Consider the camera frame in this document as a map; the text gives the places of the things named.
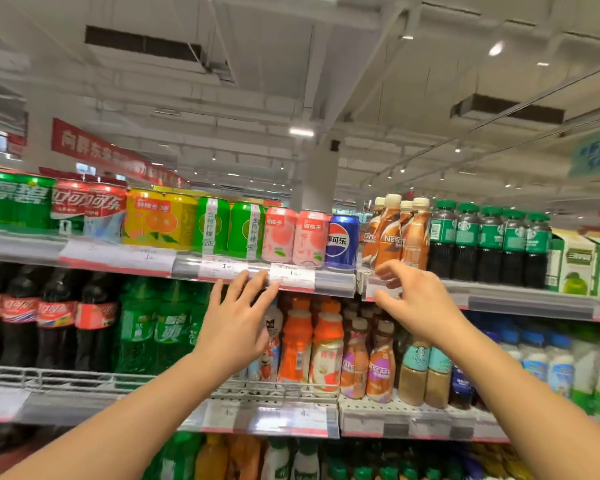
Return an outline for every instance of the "pepsi can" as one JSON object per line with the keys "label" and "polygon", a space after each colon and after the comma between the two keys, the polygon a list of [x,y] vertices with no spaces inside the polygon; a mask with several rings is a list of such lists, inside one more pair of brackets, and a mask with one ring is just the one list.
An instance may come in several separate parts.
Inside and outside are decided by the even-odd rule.
{"label": "pepsi can", "polygon": [[358,257],[360,221],[356,216],[334,215],[329,221],[329,238],[324,265],[339,271],[353,271]]}

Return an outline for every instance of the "person's right hand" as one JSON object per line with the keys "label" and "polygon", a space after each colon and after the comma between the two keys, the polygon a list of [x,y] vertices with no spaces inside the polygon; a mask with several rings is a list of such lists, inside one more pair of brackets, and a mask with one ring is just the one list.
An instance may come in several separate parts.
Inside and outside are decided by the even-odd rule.
{"label": "person's right hand", "polygon": [[389,289],[402,287],[402,299],[376,291],[376,304],[417,338],[444,346],[459,331],[456,325],[468,323],[435,274],[392,259],[378,266],[376,275]]}

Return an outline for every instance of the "white ceiling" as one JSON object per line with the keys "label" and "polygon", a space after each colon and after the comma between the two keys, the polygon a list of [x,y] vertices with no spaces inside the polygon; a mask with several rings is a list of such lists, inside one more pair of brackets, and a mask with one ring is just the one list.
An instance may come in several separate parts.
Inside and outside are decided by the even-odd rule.
{"label": "white ceiling", "polygon": [[[199,44],[206,64],[90,47],[85,25]],[[566,176],[600,128],[600,72],[537,102],[577,127],[560,140],[498,122],[467,134],[475,121],[449,112],[476,92],[533,100],[599,66],[600,0],[0,0],[0,121],[15,124],[32,85],[80,96],[86,129],[243,193],[292,188],[315,144],[288,135],[302,124],[341,141],[339,199],[414,187],[593,223],[600,183]]]}

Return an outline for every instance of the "green sprite can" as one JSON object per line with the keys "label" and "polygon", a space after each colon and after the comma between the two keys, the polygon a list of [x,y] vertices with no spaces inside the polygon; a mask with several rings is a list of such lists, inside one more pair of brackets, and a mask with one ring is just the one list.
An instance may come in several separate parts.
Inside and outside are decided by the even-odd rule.
{"label": "green sprite can", "polygon": [[32,230],[51,229],[51,195],[56,180],[16,175],[12,224]]}
{"label": "green sprite can", "polygon": [[230,212],[229,202],[221,198],[200,197],[196,205],[193,252],[226,254]]}
{"label": "green sprite can", "polygon": [[227,254],[232,258],[260,259],[263,237],[263,207],[256,203],[234,203],[229,222]]}

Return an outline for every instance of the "forearm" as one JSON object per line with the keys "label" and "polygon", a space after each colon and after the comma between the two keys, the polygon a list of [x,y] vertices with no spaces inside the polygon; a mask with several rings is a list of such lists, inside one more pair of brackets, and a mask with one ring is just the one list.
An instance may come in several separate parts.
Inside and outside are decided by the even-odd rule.
{"label": "forearm", "polygon": [[523,370],[466,320],[441,344],[471,379],[536,478],[600,479],[600,425]]}
{"label": "forearm", "polygon": [[206,362],[202,352],[185,356],[0,480],[138,480],[170,435],[220,385],[224,376]]}

